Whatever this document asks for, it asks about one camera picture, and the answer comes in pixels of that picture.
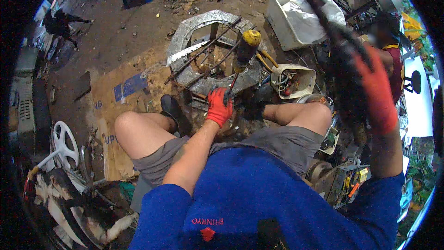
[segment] white plastic container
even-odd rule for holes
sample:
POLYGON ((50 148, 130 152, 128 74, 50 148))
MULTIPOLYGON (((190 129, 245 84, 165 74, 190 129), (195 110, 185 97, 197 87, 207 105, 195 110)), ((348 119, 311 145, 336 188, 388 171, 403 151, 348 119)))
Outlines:
MULTIPOLYGON (((327 17, 336 23, 345 25, 344 14, 342 14, 337 4, 332 0, 323 1, 326 2, 323 8, 325 8, 324 12, 327 12, 327 17)), ((282 50, 294 50, 324 41, 327 36, 322 35, 323 29, 319 25, 316 15, 312 14, 312 11, 307 10, 308 4, 304 0, 292 0, 293 5, 289 2, 290 0, 270 0, 266 14, 268 21, 281 43, 282 50), (288 13, 285 12, 285 8, 289 8, 289 6, 293 6, 293 8, 295 8, 294 6, 300 6, 300 9, 296 8, 290 13, 292 16, 289 17, 288 13), (297 29, 295 25, 299 24, 300 29, 297 29), (316 37, 315 40, 308 38, 311 33, 311 28, 313 28, 313 36, 316 37)))
POLYGON ((313 93, 315 81, 316 81, 316 71, 313 69, 308 69, 307 67, 292 64, 278 64, 279 68, 273 67, 273 72, 271 74, 270 85, 277 91, 281 99, 290 99, 303 97, 313 93), (298 77, 298 89, 291 93, 289 96, 284 96, 279 91, 279 85, 282 72, 286 69, 297 70, 298 77))

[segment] orange tool handle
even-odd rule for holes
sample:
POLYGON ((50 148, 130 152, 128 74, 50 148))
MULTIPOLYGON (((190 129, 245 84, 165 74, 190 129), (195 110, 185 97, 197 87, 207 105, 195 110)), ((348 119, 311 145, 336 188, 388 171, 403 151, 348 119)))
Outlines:
POLYGON ((358 186, 359 186, 359 183, 355 184, 355 186, 353 187, 352 191, 348 195, 349 198, 351 198, 352 195, 356 192, 356 190, 358 189, 358 186))

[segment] white plastic sheet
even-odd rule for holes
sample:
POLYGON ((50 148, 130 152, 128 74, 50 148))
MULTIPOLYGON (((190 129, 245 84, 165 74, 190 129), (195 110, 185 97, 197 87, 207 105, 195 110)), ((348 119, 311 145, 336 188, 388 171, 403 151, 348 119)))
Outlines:
MULTIPOLYGON (((345 17, 333 0, 322 0, 325 5, 322 11, 327 19, 345 26, 345 17)), ((297 38, 303 43, 316 43, 325 39, 324 28, 319 24, 318 17, 305 0, 290 0, 282 6, 288 21, 297 32, 297 38)))

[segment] blue t-shirt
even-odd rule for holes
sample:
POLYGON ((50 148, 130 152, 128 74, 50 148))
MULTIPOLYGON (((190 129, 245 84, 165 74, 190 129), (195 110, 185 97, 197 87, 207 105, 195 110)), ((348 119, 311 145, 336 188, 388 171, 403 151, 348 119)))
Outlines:
POLYGON ((229 148, 208 158, 191 197, 173 184, 148 192, 130 249, 256 249, 275 219, 290 249, 392 249, 404 175, 363 183, 347 217, 271 154, 229 148))

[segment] gray shorts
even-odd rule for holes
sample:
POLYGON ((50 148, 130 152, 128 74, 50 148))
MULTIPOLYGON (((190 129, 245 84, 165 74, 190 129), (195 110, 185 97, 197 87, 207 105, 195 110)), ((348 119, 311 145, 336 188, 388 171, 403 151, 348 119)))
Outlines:
MULTIPOLYGON (((176 153, 189 139, 189 136, 172 139, 155 153, 133 160, 134 166, 153 187, 159 186, 175 161, 176 153)), ((256 131, 242 142, 215 143, 210 149, 210 155, 230 147, 254 147, 272 154, 301 176, 306 173, 308 163, 322 140, 320 134, 300 126, 271 127, 256 131)))

